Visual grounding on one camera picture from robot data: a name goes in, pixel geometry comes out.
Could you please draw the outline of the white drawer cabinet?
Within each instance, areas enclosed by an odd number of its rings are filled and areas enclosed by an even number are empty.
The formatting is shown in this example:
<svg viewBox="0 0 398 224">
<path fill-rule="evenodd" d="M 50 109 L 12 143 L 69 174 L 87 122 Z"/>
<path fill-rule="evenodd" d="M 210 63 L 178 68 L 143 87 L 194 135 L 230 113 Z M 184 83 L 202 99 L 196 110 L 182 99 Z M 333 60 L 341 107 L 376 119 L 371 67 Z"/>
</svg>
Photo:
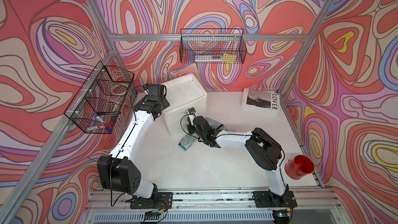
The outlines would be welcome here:
<svg viewBox="0 0 398 224">
<path fill-rule="evenodd" d="M 194 108 L 199 115 L 206 114 L 207 92 L 194 74 L 187 74 L 163 83 L 170 106 L 162 111 L 161 119 L 171 136 L 183 134 L 181 118 Z"/>
</svg>

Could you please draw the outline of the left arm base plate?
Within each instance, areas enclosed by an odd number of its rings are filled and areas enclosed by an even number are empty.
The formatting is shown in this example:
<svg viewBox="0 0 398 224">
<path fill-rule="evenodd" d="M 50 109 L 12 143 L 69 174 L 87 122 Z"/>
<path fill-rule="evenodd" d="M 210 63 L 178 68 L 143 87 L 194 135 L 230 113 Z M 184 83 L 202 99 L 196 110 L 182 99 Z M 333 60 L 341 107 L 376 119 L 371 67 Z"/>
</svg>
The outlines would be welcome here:
<svg viewBox="0 0 398 224">
<path fill-rule="evenodd" d="M 130 209 L 161 209 L 167 210 L 172 207 L 173 193 L 172 192 L 158 192 L 150 198 L 141 198 L 133 196 L 128 200 Z"/>
</svg>

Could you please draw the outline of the mint umbrella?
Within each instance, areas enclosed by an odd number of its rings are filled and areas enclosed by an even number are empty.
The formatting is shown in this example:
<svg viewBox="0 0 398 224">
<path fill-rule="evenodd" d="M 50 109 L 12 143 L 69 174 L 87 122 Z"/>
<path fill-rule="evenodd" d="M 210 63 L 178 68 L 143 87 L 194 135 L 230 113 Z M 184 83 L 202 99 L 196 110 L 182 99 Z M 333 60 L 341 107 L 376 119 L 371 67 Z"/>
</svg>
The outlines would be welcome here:
<svg viewBox="0 0 398 224">
<path fill-rule="evenodd" d="M 218 129 L 218 130 L 227 131 L 227 132 L 235 132 L 234 129 L 228 129 L 224 124 L 221 124 L 220 122 L 218 122 L 216 120 L 213 120 L 208 117 L 206 117 L 205 120 L 207 120 L 208 124 L 213 129 Z"/>
<path fill-rule="evenodd" d="M 187 134 L 179 142 L 179 147 L 183 151 L 187 151 L 197 140 L 198 140 L 197 136 Z"/>
</svg>

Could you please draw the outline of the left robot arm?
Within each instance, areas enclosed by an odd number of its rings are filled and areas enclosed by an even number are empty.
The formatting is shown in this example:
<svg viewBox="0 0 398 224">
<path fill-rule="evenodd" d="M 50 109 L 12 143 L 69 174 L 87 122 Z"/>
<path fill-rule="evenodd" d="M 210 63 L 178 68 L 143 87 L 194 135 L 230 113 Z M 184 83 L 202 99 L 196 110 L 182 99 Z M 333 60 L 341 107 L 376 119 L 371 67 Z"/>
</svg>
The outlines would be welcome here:
<svg viewBox="0 0 398 224">
<path fill-rule="evenodd" d="M 146 95 L 135 104 L 127 130 L 109 155 L 100 156 L 97 169 L 103 189 L 155 199 L 157 186 L 142 179 L 135 159 L 147 131 L 170 104 L 165 85 L 146 84 L 144 89 Z"/>
</svg>

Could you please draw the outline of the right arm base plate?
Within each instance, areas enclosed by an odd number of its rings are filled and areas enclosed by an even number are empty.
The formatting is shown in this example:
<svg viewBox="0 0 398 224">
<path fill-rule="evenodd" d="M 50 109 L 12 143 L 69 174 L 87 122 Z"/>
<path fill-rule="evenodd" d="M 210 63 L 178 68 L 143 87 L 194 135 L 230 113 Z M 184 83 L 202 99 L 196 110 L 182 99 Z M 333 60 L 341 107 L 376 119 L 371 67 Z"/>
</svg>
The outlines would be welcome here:
<svg viewBox="0 0 398 224">
<path fill-rule="evenodd" d="M 290 208 L 297 207 L 297 202 L 292 191 L 286 189 L 282 196 L 268 191 L 254 191 L 252 199 L 257 208 Z"/>
</svg>

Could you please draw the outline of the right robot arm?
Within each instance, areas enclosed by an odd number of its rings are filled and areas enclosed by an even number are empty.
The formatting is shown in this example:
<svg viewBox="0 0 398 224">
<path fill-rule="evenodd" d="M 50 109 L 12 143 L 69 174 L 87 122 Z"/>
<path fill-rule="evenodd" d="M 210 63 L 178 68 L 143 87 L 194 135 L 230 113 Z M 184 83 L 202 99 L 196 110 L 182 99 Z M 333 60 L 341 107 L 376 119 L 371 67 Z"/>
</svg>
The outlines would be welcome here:
<svg viewBox="0 0 398 224">
<path fill-rule="evenodd" d="M 251 132 L 230 132 L 213 128 L 202 116 L 188 115 L 188 134 L 196 134 L 199 142 L 211 148 L 232 147 L 246 149 L 261 169 L 265 171 L 272 195 L 281 197 L 287 190 L 281 173 L 280 161 L 284 158 L 282 146 L 261 128 Z"/>
</svg>

